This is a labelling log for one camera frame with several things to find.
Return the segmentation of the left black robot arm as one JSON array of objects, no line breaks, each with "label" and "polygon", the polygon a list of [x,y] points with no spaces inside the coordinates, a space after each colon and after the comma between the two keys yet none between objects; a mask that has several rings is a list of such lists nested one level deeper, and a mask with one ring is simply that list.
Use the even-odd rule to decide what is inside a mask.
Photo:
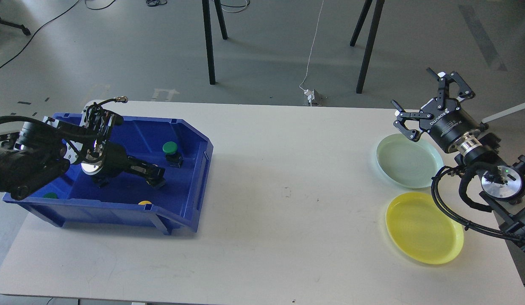
[{"label": "left black robot arm", "polygon": [[23,200],[77,164],[99,187],[122,172],[140,176],[156,189],[163,186],[164,168],[128,155],[123,146],[111,141],[113,127],[124,119],[103,107],[110,102],[126,103],[128,98],[86,106],[80,125],[49,116],[43,120],[0,116],[0,125],[23,123],[20,131],[0,133],[0,192]]}]

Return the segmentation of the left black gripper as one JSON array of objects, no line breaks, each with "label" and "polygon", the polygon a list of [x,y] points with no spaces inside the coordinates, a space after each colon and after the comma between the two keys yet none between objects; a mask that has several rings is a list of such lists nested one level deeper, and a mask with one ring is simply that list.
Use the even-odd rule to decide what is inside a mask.
[{"label": "left black gripper", "polygon": [[128,156],[122,145],[110,142],[103,160],[95,164],[81,163],[84,174],[92,178],[113,178],[121,172],[137,175],[145,179],[146,183],[154,189],[166,185],[164,178],[165,168],[150,164],[142,159]]}]

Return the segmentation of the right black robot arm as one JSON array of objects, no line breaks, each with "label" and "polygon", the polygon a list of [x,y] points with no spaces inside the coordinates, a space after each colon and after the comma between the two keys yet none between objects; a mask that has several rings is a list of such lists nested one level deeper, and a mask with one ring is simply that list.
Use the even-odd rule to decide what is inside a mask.
[{"label": "right black robot arm", "polygon": [[[507,164],[499,156],[500,138],[487,133],[488,124],[476,122],[462,107],[463,100],[475,97],[473,89],[456,71],[451,73],[428,72],[438,82],[437,95],[417,112],[408,112],[396,102],[394,127],[410,141],[419,141],[423,133],[446,153],[456,153],[456,167],[443,166],[433,177],[431,195],[436,206],[446,216],[487,236],[514,243],[525,253],[525,207],[510,213],[501,203],[518,204],[525,196],[525,156]],[[458,195],[468,207],[483,212],[495,212],[504,224],[490,228],[460,216],[444,203],[439,193],[439,183],[445,175],[457,175],[461,181]]]}]

